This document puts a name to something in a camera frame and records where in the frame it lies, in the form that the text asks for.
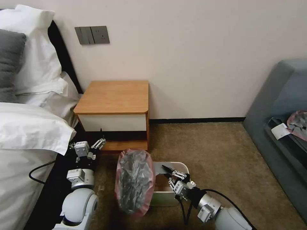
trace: light switch panel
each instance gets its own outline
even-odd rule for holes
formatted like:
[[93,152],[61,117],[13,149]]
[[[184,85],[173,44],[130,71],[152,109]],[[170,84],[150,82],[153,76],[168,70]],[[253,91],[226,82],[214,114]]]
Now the light switch panel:
[[75,30],[81,45],[94,44],[90,27],[75,27]]
[[108,44],[110,43],[108,30],[106,26],[91,27],[95,44]]
[[91,32],[90,27],[80,27],[81,33],[84,36],[85,39],[89,41],[89,44],[95,44],[93,34]]

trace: nightstand shelf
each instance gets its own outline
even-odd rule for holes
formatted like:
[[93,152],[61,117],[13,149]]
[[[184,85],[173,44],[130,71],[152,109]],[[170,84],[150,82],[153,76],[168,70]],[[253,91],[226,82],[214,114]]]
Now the nightstand shelf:
[[86,132],[102,129],[102,151],[148,150],[148,81],[92,81],[74,112]]

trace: trash bag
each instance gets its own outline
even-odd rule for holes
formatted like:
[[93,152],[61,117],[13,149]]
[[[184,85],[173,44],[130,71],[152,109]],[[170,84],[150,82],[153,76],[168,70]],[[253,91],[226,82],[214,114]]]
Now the trash bag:
[[117,162],[115,195],[125,213],[141,217],[149,209],[154,193],[155,172],[150,154],[145,150],[127,149]]
[[307,111],[296,111],[287,120],[290,133],[307,141]]

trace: wooden tabletop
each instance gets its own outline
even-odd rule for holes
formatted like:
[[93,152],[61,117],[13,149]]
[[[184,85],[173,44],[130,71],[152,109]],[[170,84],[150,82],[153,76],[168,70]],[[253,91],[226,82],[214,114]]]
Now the wooden tabletop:
[[144,114],[148,81],[92,81],[74,109],[76,114]]

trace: carpet floor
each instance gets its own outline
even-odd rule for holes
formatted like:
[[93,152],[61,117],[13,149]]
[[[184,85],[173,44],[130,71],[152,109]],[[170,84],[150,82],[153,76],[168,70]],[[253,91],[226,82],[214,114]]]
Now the carpet floor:
[[[279,183],[251,141],[242,123],[161,124],[150,127],[150,153],[154,161],[187,165],[199,188],[218,190],[232,199],[249,220],[263,229],[307,229]],[[180,206],[150,207],[140,219],[122,213],[114,196],[118,156],[100,155],[95,172],[99,205],[90,230],[102,229],[207,229],[192,209],[188,226]],[[230,204],[218,198],[223,206]],[[189,203],[184,202],[187,212]]]

